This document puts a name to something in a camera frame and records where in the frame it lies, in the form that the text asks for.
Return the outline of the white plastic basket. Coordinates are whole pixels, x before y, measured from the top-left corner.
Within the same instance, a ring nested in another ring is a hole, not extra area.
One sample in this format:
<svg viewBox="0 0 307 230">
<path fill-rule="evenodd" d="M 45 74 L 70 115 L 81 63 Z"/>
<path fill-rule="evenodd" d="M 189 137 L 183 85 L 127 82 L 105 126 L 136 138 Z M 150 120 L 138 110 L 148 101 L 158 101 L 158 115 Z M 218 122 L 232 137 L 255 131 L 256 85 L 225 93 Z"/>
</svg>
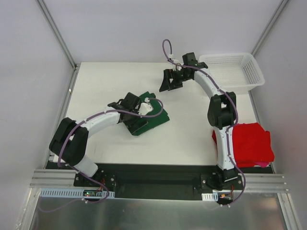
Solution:
<svg viewBox="0 0 307 230">
<path fill-rule="evenodd" d="M 201 55 L 199 61 L 207 64 L 216 83 L 229 92 L 245 94 L 265 83 L 258 63 L 250 53 Z"/>
</svg>

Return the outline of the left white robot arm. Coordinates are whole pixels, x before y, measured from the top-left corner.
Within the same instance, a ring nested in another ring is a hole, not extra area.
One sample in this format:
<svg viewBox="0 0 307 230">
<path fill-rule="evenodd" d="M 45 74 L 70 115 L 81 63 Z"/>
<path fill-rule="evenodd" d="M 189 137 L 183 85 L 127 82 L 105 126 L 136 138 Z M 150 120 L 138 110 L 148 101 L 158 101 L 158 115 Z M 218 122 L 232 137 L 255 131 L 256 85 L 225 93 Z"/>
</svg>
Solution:
<svg viewBox="0 0 307 230">
<path fill-rule="evenodd" d="M 90 119 L 62 119 L 49 150 L 59 160 L 85 174 L 84 179 L 90 186 L 97 186 L 101 183 L 102 175 L 98 172 L 98 166 L 85 154 L 88 138 L 109 126 L 140 118 L 152 111 L 149 99 L 142 102 L 140 97 L 129 92 L 124 99 L 109 103 L 102 112 Z"/>
</svg>

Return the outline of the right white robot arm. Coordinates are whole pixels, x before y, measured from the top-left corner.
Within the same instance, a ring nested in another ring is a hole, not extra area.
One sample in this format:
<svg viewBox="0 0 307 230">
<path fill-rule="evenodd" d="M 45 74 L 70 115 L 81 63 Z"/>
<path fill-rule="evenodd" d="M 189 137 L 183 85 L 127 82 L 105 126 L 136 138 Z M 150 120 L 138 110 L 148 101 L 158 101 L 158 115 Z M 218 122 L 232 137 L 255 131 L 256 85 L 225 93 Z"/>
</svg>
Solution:
<svg viewBox="0 0 307 230">
<path fill-rule="evenodd" d="M 219 188 L 227 189 L 237 178 L 232 141 L 233 127 L 238 122 L 236 94 L 218 86 L 208 66 L 198 62 L 194 53 L 183 55 L 183 64 L 176 62 L 172 54 L 165 54 L 165 57 L 173 67 L 164 70 L 160 92 L 181 88 L 183 82 L 194 80 L 210 98 L 207 118 L 214 129 L 218 148 L 218 175 L 215 182 Z"/>
</svg>

